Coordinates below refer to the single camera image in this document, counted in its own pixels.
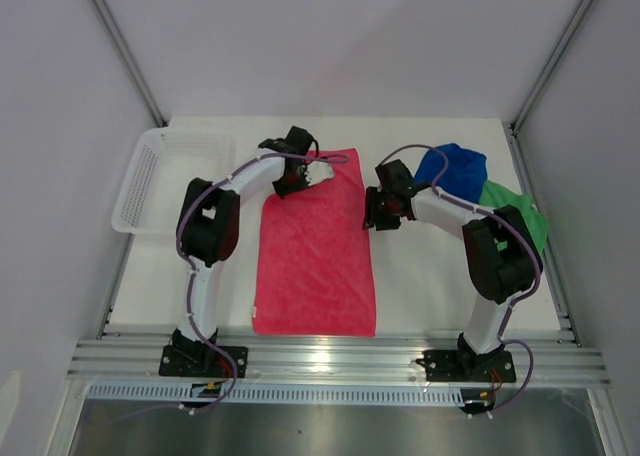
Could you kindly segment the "red towel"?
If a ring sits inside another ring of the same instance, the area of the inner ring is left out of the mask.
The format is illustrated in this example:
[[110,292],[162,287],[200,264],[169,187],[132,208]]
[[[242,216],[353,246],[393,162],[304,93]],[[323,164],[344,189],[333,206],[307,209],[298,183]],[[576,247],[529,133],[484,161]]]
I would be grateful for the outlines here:
[[252,325],[260,335],[372,337],[376,291],[356,149],[333,178],[261,213]]

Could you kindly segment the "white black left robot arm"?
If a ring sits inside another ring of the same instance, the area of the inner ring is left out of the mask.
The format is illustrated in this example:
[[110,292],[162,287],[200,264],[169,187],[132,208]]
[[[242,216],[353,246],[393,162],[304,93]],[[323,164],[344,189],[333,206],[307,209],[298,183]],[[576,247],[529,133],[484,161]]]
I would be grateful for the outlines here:
[[189,266],[189,279],[184,317],[173,344],[189,344],[181,361],[192,374],[207,375],[217,363],[213,346],[219,281],[239,241],[242,205],[267,188],[284,198],[332,176],[317,140],[303,133],[264,140],[252,159],[218,182],[195,178],[188,184],[176,227],[176,251]]

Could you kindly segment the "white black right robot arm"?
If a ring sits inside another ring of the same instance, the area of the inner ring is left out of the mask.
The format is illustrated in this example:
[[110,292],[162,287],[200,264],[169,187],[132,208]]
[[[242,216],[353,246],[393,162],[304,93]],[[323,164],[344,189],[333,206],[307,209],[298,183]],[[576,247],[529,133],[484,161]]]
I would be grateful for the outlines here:
[[395,230],[403,219],[433,225],[463,245],[468,274],[477,292],[470,320],[459,336],[456,365],[468,379],[479,379],[501,351],[514,307],[532,296],[542,262],[520,210],[479,206],[440,187],[415,191],[369,187],[363,227]]

